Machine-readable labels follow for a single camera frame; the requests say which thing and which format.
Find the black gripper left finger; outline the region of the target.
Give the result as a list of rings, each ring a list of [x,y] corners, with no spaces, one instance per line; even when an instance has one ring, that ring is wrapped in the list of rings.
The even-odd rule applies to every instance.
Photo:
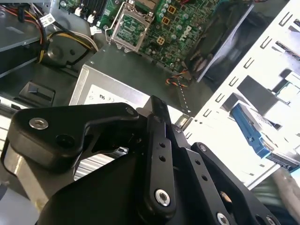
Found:
[[[173,155],[161,102],[150,97],[148,116],[126,103],[20,110],[12,117],[1,163],[42,212],[58,191],[122,156]]]

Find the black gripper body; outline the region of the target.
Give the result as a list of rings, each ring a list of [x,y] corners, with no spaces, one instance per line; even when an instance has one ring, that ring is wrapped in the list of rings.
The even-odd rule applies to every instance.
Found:
[[[206,225],[205,206],[168,151],[122,156],[58,191],[41,225]]]

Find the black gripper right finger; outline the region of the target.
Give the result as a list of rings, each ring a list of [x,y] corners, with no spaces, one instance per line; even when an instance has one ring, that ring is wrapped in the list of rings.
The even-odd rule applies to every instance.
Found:
[[[172,143],[177,212],[175,225],[277,225],[279,221],[203,143],[189,145],[171,124],[165,102],[160,111]]]

